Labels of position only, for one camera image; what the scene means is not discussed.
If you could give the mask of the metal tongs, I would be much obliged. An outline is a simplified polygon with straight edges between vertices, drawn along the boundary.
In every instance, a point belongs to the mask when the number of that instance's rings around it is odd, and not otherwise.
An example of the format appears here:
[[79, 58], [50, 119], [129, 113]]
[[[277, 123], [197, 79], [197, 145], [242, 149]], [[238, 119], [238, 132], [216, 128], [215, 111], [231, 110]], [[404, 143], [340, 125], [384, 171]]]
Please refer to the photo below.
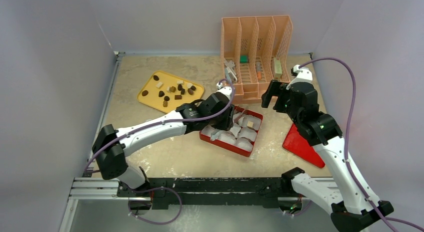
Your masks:
[[222, 135], [225, 135], [228, 138], [232, 138], [233, 140], [236, 140], [238, 138], [246, 138], [249, 141], [253, 142], [257, 137], [257, 132], [247, 127], [247, 124], [243, 127], [244, 120], [245, 116], [236, 117], [233, 121], [233, 127], [229, 131], [215, 130], [211, 133], [210, 140], [221, 140], [223, 138]]

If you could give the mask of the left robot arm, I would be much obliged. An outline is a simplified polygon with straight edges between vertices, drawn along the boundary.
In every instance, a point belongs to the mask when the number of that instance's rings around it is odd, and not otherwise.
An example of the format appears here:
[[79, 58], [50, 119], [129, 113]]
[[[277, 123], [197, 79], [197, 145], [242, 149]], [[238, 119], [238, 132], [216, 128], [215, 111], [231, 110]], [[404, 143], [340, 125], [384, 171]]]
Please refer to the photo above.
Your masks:
[[158, 141], [201, 131], [206, 126], [228, 130], [233, 123], [231, 116], [233, 93], [224, 88], [211, 94], [206, 100], [184, 103], [170, 113], [136, 126], [116, 129], [103, 126], [92, 146], [92, 159], [104, 180], [119, 179], [138, 197], [149, 191], [148, 178], [140, 167], [131, 166], [129, 157], [139, 149]]

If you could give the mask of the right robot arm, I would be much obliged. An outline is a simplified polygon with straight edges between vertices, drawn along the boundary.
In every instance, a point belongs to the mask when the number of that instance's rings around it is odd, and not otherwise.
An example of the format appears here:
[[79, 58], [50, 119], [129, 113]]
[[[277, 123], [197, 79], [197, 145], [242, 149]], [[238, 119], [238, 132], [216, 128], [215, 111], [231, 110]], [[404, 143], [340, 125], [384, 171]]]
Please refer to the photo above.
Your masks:
[[355, 183], [351, 172], [358, 168], [345, 149], [343, 133], [332, 116], [320, 111], [318, 93], [311, 83], [289, 85], [272, 80], [262, 95], [261, 106], [267, 108], [273, 97], [277, 98], [273, 109], [290, 117], [301, 137], [324, 161], [339, 190], [337, 195], [296, 167], [281, 176], [284, 194], [309, 198], [330, 215], [339, 232], [360, 232], [394, 211], [389, 201], [380, 200], [368, 187], [361, 174], [356, 178], [366, 192]]

